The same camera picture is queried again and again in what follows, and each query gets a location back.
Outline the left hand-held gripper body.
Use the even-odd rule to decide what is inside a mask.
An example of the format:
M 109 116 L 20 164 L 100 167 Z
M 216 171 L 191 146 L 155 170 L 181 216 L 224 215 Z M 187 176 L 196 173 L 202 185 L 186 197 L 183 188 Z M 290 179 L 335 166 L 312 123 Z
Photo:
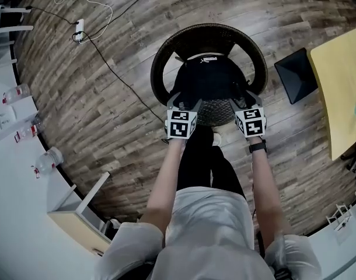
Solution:
M 167 139 L 189 139 L 197 125 L 197 112 L 169 108 L 165 125 Z

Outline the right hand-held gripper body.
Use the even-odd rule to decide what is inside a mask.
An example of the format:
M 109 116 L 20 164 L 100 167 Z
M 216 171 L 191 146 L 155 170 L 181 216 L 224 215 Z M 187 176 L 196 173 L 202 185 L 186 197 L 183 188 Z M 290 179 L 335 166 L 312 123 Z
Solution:
M 245 138 L 265 135 L 266 117 L 263 107 L 256 107 L 235 112 L 238 129 Z

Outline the black backpack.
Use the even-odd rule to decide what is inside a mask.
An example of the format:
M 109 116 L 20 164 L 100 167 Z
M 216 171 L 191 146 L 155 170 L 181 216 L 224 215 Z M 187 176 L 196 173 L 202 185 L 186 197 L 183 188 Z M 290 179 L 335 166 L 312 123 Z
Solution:
M 191 110 L 199 100 L 241 99 L 247 95 L 241 69 L 223 55 L 203 55 L 186 61 L 179 69 L 170 95 L 173 105 Z

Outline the brown wicker chair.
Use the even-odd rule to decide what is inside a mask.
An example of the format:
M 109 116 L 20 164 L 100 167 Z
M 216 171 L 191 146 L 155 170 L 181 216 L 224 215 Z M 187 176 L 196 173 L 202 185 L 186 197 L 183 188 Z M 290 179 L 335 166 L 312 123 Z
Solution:
M 254 79 L 247 81 L 246 92 L 259 95 L 266 87 L 268 70 L 262 52 L 256 43 L 240 30 L 216 23 L 189 26 L 169 37 L 155 55 L 151 68 L 151 87 L 156 98 L 164 105 L 172 97 L 163 82 L 164 68 L 173 54 L 177 54 L 182 65 L 203 55 L 223 55 L 229 58 L 234 46 L 239 46 L 251 59 Z M 246 96 L 233 99 L 241 109 L 247 108 Z M 199 125 L 217 127 L 235 119 L 228 100 L 210 100 L 201 103 L 198 111 Z

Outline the person's right forearm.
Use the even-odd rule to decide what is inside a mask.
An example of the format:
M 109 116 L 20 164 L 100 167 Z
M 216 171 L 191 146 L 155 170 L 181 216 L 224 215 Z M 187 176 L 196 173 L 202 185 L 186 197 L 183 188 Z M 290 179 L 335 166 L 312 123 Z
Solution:
M 250 145 L 262 141 L 259 136 L 249 139 Z M 291 226 L 282 210 L 280 192 L 264 150 L 252 153 L 252 174 L 256 215 L 263 238 L 273 239 L 279 231 L 291 233 Z

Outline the person's left forearm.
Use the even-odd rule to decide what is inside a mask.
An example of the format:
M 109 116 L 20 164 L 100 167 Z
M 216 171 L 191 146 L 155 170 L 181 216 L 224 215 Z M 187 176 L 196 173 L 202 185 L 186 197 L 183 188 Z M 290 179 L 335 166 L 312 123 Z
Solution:
M 172 139 L 149 196 L 145 213 L 139 220 L 156 226 L 162 233 L 170 223 L 176 196 L 180 157 L 184 140 Z

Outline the black wrist watch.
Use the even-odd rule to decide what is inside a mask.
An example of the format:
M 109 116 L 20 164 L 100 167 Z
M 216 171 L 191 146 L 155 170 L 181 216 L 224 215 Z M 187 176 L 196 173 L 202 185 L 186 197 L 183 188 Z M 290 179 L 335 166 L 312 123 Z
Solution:
M 265 153 L 267 153 L 267 144 L 266 144 L 266 141 L 262 141 L 262 142 L 259 142 L 259 143 L 255 143 L 255 144 L 251 144 L 249 146 L 249 152 L 250 153 L 253 153 L 255 151 L 260 151 L 260 150 L 264 150 Z

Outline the person's white shoe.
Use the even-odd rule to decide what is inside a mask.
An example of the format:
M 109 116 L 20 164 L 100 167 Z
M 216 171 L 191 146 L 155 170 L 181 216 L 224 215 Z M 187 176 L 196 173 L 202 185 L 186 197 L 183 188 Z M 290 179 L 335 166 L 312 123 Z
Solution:
M 223 126 L 217 126 L 217 127 L 212 127 L 212 131 L 213 131 L 213 146 L 218 146 L 218 147 L 222 147 L 222 137 L 224 134 L 224 128 Z

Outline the person's black trousers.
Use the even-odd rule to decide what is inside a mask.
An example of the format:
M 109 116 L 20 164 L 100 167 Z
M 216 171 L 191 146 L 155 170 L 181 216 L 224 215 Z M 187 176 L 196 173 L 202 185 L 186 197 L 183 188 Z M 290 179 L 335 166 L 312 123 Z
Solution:
M 219 146 L 211 127 L 199 125 L 188 139 L 177 179 L 177 190 L 208 187 L 244 196 L 239 179 Z

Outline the yellow table with black base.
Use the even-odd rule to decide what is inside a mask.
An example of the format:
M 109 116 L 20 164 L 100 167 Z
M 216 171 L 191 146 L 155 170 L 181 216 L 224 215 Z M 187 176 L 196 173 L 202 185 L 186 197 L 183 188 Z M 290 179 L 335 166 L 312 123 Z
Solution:
M 319 90 L 330 158 L 339 158 L 356 142 L 356 28 L 274 66 L 291 104 Z

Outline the person's white shirt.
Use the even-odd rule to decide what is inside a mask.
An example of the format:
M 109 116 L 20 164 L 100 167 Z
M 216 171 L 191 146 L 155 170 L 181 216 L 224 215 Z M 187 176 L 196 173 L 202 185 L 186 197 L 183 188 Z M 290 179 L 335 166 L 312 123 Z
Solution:
M 275 280 L 277 243 L 254 250 L 245 198 L 208 187 L 177 192 L 166 232 L 149 223 L 123 223 L 99 260 L 93 280 L 116 280 L 154 261 L 148 280 Z

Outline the white power strip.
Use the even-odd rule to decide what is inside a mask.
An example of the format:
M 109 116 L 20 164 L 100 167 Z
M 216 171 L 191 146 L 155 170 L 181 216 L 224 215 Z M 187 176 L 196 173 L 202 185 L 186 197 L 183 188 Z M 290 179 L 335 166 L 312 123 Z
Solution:
M 75 33 L 73 35 L 73 40 L 74 42 L 76 43 L 79 43 L 81 44 L 82 41 L 83 41 L 83 38 L 85 36 L 85 32 L 84 32 L 84 24 L 85 24 L 85 21 L 84 19 L 79 19 L 77 22 L 76 22 L 76 25 L 75 25 Z

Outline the white metal rack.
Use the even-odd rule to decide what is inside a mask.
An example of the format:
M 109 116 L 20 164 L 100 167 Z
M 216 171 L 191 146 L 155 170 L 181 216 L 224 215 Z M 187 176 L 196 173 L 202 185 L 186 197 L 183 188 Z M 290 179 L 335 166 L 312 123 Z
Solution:
M 335 231 L 345 228 L 352 217 L 345 204 L 336 204 L 336 211 L 331 216 L 326 216 L 327 222 Z

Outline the clear bottle with red label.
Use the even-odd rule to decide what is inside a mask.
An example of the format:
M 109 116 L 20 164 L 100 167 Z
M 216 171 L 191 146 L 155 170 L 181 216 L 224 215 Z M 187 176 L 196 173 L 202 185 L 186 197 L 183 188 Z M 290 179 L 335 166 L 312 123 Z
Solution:
M 44 129 L 43 120 L 40 115 L 36 115 L 32 120 L 20 122 L 16 126 L 14 139 L 16 143 L 25 139 L 32 139 L 40 134 Z
M 27 84 L 17 85 L 4 93 L 2 103 L 12 104 L 30 95 L 30 88 Z
M 56 147 L 50 148 L 48 151 L 43 153 L 38 157 L 34 166 L 31 166 L 33 169 L 36 178 L 41 176 L 49 175 L 58 165 L 63 163 L 64 157 L 59 149 Z

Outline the light wooden desk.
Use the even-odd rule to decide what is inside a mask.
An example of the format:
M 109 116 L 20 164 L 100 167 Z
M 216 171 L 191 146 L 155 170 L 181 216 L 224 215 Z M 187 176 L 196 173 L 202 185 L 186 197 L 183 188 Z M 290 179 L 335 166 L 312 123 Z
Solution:
M 110 173 L 103 173 L 101 178 L 92 187 L 83 200 L 75 204 L 65 206 L 64 204 L 67 199 L 76 189 L 76 185 L 72 185 L 58 202 L 54 210 L 47 213 L 56 225 L 69 237 L 74 239 L 87 251 L 90 251 L 92 254 L 97 256 L 102 256 L 110 245 L 110 239 L 108 239 L 105 235 L 106 228 L 109 223 L 92 223 L 85 217 L 84 212 L 109 176 Z

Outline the white cardboard box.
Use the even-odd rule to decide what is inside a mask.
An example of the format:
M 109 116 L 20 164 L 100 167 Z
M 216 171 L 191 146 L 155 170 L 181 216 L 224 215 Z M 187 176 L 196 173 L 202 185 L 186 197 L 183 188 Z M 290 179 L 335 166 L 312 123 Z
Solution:
M 0 107 L 0 141 L 16 132 L 28 122 L 32 122 L 38 109 L 31 96 L 20 99 L 10 105 Z

